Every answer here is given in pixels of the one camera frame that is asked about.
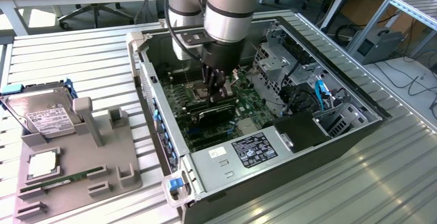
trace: robotic arm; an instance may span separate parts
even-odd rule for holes
[[[203,82],[209,84],[210,96],[225,98],[226,76],[238,66],[249,27],[253,21],[257,0],[207,0],[205,30],[214,42],[203,45],[199,60],[203,63]],[[199,0],[170,0],[171,26],[198,25],[203,22]],[[191,54],[174,39],[174,51],[179,59]]]

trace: warning label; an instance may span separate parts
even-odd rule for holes
[[[233,146],[246,168],[278,156],[264,133],[233,142]]]
[[[74,123],[69,117],[66,109],[56,108],[26,114],[28,121],[32,122],[35,128],[42,135],[50,135],[74,128]]]

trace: motherboard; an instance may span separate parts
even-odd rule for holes
[[[228,80],[232,95],[210,106],[207,88],[195,74],[193,76],[187,72],[179,78],[170,76],[162,82],[174,117],[193,152],[258,131],[276,118],[266,100],[254,90],[249,71],[234,71]]]

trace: floor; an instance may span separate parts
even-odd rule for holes
[[[158,1],[158,17],[163,17],[163,1]],[[121,11],[135,16],[142,2],[129,2],[122,3],[122,9]],[[115,8],[115,4],[107,5],[111,8]],[[258,4],[257,11],[265,12],[265,11],[274,11],[274,10],[284,10],[284,9],[292,9],[294,12],[301,13],[313,23],[316,23],[317,16],[320,14],[322,6],[321,0],[310,0],[308,3],[306,9],[302,9],[302,0],[281,0],[280,4],[276,3],[276,0],[266,0],[266,3],[264,5]],[[60,6],[60,10],[63,14],[69,14],[74,10],[77,10],[75,5],[63,5]],[[56,22],[56,17],[52,11],[51,6],[44,7],[26,7],[20,9],[20,13],[23,15],[24,21],[27,22],[30,26],[30,33],[31,34],[44,34],[44,33],[54,33],[54,32],[62,32],[63,30]],[[321,13],[318,21],[321,21],[322,17],[325,16],[325,12]],[[69,31],[74,30],[85,30],[85,29],[93,29],[94,28],[94,18],[93,18],[93,12],[87,12],[79,16],[77,16],[73,19],[67,20],[67,23],[70,25]],[[117,15],[113,15],[107,12],[101,12],[99,17],[99,27],[114,27],[114,26],[123,26],[130,23],[129,19],[125,19]],[[340,15],[333,23],[333,26],[329,30],[329,34],[333,34],[337,27],[344,24],[350,24],[350,20]],[[11,36],[14,35],[14,30],[2,30],[2,28],[8,27],[7,19],[3,13],[0,12],[0,37],[2,36]],[[427,31],[423,33],[419,40],[412,42],[409,46],[409,50],[412,50],[416,45],[420,43],[421,39],[427,36]],[[429,44],[423,48],[423,52],[425,50],[433,49],[437,46],[437,37],[429,42]],[[437,54],[436,52],[429,51],[420,55],[419,61],[425,65],[429,66],[429,64],[437,63]]]

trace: hard drive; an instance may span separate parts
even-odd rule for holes
[[[52,138],[74,133],[74,125],[83,122],[73,111],[74,96],[63,81],[27,87],[14,84],[6,86],[0,103],[28,133]]]

